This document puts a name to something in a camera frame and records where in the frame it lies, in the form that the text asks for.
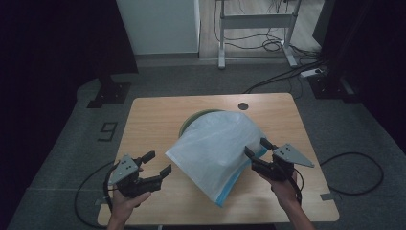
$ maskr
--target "black curtain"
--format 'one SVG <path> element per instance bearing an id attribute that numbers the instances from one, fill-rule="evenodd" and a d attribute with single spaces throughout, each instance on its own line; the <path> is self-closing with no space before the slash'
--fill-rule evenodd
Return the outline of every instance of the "black curtain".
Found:
<path id="1" fill-rule="evenodd" d="M 402 0 L 335 1 L 322 48 L 330 72 L 322 79 L 332 89 L 345 79 L 406 153 L 405 28 Z"/>
<path id="2" fill-rule="evenodd" d="M 137 73 L 116 1 L 0 1 L 1 223 L 51 151 L 78 88 Z"/>

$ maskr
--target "hole in table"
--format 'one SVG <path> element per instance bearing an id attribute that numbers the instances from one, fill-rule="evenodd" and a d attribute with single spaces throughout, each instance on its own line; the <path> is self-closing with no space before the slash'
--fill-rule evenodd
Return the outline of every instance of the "hole in table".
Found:
<path id="1" fill-rule="evenodd" d="M 241 110 L 247 110 L 248 109 L 248 103 L 239 103 L 238 108 Z"/>

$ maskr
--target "white plastic bag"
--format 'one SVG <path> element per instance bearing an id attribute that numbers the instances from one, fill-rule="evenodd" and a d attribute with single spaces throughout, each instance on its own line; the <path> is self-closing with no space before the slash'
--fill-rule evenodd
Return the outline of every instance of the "white plastic bag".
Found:
<path id="1" fill-rule="evenodd" d="M 211 112 L 193 121 L 166 156 L 211 201 L 222 207 L 239 175 L 250 163 L 244 154 L 245 146 L 257 157 L 266 153 L 259 143 L 261 137 L 265 137 L 263 132 L 245 114 Z"/>

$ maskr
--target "wooden table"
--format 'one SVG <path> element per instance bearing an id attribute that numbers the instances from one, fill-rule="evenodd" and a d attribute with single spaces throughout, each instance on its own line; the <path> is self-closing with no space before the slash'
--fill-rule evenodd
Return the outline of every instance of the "wooden table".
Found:
<path id="1" fill-rule="evenodd" d="M 248 104 L 240 110 L 240 103 Z M 296 166 L 304 177 L 303 208 L 312 221 L 335 221 L 339 213 L 333 200 L 322 201 L 329 194 L 305 127 L 290 94 L 245 94 L 139 98 L 134 100 L 125 126 L 116 160 L 124 154 L 133 158 L 156 151 L 156 157 L 143 166 L 141 177 L 157 175 L 168 164 L 172 173 L 164 179 L 162 190 L 155 192 L 136 208 L 127 224 L 238 224 L 287 222 L 270 185 L 250 168 L 243 171 L 230 192 L 224 207 L 211 202 L 203 192 L 165 156 L 177 141 L 179 128 L 194 113 L 204 109 L 241 111 L 248 115 L 277 146 L 290 143 L 316 166 Z M 271 153 L 262 159 L 271 160 Z M 107 205 L 102 205 L 99 224 L 106 225 L 110 217 Z"/>

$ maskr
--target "white cabinet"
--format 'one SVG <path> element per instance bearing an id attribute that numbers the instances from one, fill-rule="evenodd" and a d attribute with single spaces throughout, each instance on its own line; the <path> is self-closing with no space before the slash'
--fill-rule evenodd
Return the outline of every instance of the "white cabinet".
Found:
<path id="1" fill-rule="evenodd" d="M 198 0 L 117 0 L 134 55 L 198 53 Z"/>

